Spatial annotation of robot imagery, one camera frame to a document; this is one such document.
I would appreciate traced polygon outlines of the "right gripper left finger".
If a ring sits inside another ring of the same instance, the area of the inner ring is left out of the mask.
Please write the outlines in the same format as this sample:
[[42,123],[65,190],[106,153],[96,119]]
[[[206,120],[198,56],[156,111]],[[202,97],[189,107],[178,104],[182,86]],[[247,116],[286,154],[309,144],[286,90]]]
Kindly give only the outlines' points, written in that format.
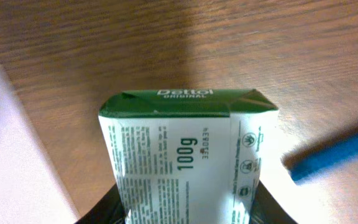
[[103,198],[75,224],[125,224],[126,213],[114,184]]

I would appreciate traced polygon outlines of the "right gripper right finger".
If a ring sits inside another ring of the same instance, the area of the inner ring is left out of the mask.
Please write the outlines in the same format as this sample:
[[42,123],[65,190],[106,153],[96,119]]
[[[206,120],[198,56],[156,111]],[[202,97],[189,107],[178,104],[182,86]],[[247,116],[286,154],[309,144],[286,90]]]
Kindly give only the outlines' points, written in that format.
[[249,224],[297,224],[259,182],[250,212]]

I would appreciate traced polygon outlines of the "green white soap box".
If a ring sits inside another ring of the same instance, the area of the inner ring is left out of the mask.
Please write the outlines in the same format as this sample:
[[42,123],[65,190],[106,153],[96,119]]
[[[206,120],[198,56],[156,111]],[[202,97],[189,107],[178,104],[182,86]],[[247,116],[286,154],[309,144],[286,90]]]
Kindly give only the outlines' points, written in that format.
[[134,90],[98,118],[125,223],[250,222],[278,108],[257,90]]

